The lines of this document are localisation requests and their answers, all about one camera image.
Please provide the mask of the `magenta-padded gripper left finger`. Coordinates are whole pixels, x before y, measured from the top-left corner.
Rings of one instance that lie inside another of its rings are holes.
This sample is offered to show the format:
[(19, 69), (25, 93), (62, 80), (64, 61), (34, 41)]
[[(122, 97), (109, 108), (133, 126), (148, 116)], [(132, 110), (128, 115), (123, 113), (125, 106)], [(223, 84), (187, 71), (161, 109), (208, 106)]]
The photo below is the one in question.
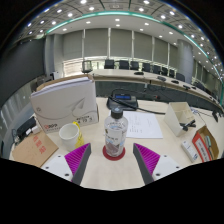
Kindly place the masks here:
[(65, 180), (80, 185), (91, 154), (91, 144), (87, 143), (66, 155), (58, 154), (42, 169)]

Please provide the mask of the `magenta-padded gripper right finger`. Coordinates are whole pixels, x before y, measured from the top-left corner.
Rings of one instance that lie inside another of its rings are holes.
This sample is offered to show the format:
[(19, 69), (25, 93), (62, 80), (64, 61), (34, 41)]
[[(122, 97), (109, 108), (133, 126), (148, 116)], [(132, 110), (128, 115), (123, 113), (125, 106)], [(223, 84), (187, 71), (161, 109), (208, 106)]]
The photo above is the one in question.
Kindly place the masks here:
[(170, 156), (159, 155), (140, 144), (133, 144), (133, 154), (145, 185), (181, 170), (181, 166)]

